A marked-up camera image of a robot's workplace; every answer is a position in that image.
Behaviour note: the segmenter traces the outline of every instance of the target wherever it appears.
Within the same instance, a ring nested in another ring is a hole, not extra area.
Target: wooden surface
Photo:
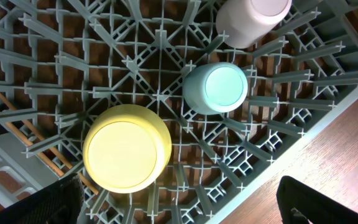
[[[222,223],[282,223],[275,194],[283,175],[358,212],[358,100]]]

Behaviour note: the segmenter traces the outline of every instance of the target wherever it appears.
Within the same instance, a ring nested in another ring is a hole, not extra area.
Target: upside-down cup
[[[219,114],[238,108],[245,100],[248,82],[244,72],[227,62],[202,65],[183,82],[183,97],[199,114]]]
[[[83,160],[98,185],[126,194],[154,182],[171,150],[170,133],[157,114],[138,105],[119,105],[92,124],[84,141]]]
[[[225,31],[224,42],[231,47],[249,47],[285,18],[291,4],[292,0],[227,0],[216,15],[216,31]]]

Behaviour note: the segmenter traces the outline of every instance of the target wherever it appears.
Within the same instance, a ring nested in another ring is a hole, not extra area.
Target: mint green cup
[[[183,97],[199,114],[232,111],[245,100],[248,82],[244,72],[227,62],[202,65],[191,71],[183,82]]]

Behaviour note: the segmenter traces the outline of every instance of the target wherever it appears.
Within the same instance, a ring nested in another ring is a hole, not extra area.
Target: dish rack
[[[216,33],[223,3],[0,0],[0,125],[59,178],[79,173],[83,214],[98,223],[219,223],[358,98],[358,0],[294,0],[248,49]],[[244,71],[247,99],[196,114],[183,79],[214,62]],[[81,146],[100,113],[126,103],[164,120],[172,156],[154,184],[114,194],[87,175]]]

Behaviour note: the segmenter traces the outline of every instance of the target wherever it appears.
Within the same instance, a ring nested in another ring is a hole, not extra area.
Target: yellow bowl
[[[86,171],[101,187],[131,193],[154,182],[171,150],[170,133],[157,114],[138,105],[119,105],[94,121],[83,159]]]

